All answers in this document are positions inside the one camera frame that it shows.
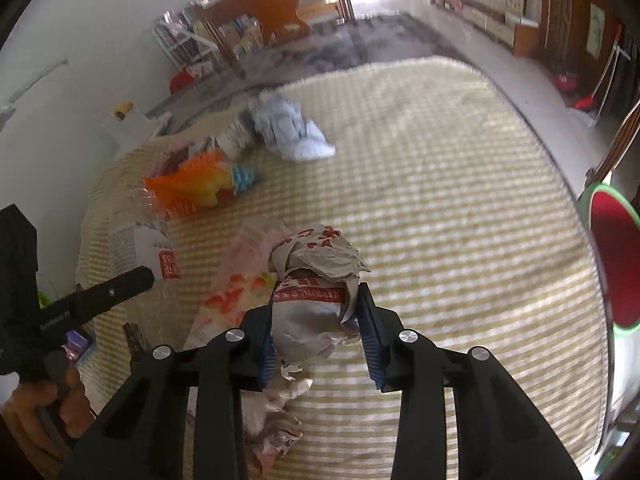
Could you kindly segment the person's left hand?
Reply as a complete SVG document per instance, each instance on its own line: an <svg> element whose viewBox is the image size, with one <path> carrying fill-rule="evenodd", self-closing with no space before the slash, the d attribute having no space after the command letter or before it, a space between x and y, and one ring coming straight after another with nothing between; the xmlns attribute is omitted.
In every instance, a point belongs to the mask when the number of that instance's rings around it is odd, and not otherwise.
<svg viewBox="0 0 640 480"><path fill-rule="evenodd" d="M96 420L76 366L67 367L64 382L67 391L63 399L55 382L21 382L2 411L10 435L43 479L58 478L68 456L63 442L53 437L56 426L44 422L48 409L56 408L63 434L73 440L82 437Z"/></svg>

